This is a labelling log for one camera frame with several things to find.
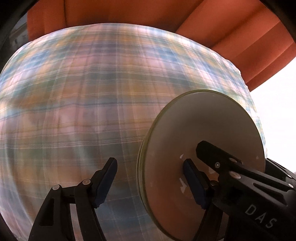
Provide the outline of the plain grey plate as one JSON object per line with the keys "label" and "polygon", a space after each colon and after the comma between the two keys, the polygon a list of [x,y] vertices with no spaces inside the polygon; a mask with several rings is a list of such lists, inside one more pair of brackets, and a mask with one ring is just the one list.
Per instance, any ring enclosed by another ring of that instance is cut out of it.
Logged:
{"label": "plain grey plate", "polygon": [[140,147],[137,187],[153,223],[172,240],[192,240],[204,215],[183,175],[183,162],[191,159],[209,179],[218,179],[218,173],[196,156],[201,141],[248,167],[265,170],[260,133],[237,101],[217,91],[194,90],[169,102]]}

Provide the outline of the plaid tablecloth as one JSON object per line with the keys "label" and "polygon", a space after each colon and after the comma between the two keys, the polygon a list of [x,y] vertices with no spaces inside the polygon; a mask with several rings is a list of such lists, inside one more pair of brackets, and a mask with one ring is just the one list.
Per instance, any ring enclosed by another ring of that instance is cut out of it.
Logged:
{"label": "plaid tablecloth", "polygon": [[131,24],[70,27],[18,49],[1,72],[1,215],[27,240],[53,185],[75,186],[108,158],[118,171],[96,213],[108,240],[167,240],[137,191],[152,122],[196,89],[236,100],[262,125],[239,69],[181,35]]}

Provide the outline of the orange curtain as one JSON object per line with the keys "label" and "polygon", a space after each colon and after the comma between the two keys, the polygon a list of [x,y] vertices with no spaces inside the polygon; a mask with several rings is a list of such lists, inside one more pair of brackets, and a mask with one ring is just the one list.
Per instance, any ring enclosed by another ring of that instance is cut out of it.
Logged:
{"label": "orange curtain", "polygon": [[127,23],[200,43],[241,72],[250,90],[295,58],[295,41],[260,1],[38,1],[27,15],[29,39],[80,25]]}

